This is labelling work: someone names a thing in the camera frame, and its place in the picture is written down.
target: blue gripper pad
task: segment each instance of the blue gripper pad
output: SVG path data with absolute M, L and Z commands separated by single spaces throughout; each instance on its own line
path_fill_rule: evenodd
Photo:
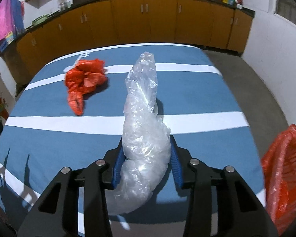
M 121 168 L 122 168 L 122 165 L 123 165 L 125 159 L 126 159 L 126 156 L 124 155 L 123 146 L 121 146 L 115 166 L 113 168 L 112 185 L 113 185 L 114 189 L 117 187 L 117 185 L 121 181 Z
M 183 172 L 182 166 L 180 164 L 178 155 L 176 153 L 176 148 L 172 140 L 173 137 L 170 137 L 170 144 L 171 144 L 171 157 L 170 157 L 170 164 L 172 167 L 172 174 L 175 183 L 182 188 L 183 186 Z

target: metal screw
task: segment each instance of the metal screw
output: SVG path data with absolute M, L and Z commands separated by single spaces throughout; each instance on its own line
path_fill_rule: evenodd
M 70 171 L 70 168 L 68 168 L 67 166 L 62 168 L 62 173 L 63 174 L 67 174 L 67 173 L 69 173 L 69 171 Z
M 198 164 L 200 163 L 200 161 L 199 161 L 198 159 L 191 159 L 191 160 L 190 160 L 190 163 L 191 163 L 192 165 L 198 165 Z
M 98 161 L 96 161 L 96 164 L 97 164 L 98 166 L 102 166 L 102 165 L 105 164 L 105 160 L 98 160 Z
M 228 172 L 228 173 L 233 173 L 234 172 L 234 167 L 233 166 L 226 166 L 226 171 Z

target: flower vase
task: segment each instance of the flower vase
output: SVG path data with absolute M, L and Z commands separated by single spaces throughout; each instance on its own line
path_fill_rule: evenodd
M 0 112 L 0 116 L 7 120 L 9 117 L 9 112 L 7 112 L 6 109 L 3 109 L 3 111 Z

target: window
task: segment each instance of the window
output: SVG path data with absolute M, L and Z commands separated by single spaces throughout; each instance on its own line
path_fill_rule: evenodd
M 296 25 L 296 3 L 294 0 L 277 0 L 276 13 Z

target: clear plastic bag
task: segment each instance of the clear plastic bag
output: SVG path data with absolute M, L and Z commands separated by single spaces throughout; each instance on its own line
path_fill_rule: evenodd
M 146 203 L 163 178 L 171 154 L 170 129 L 157 118 L 155 108 L 158 83 L 153 54 L 141 55 L 125 83 L 122 141 L 127 160 L 117 188 L 106 190 L 109 215 L 129 213 Z

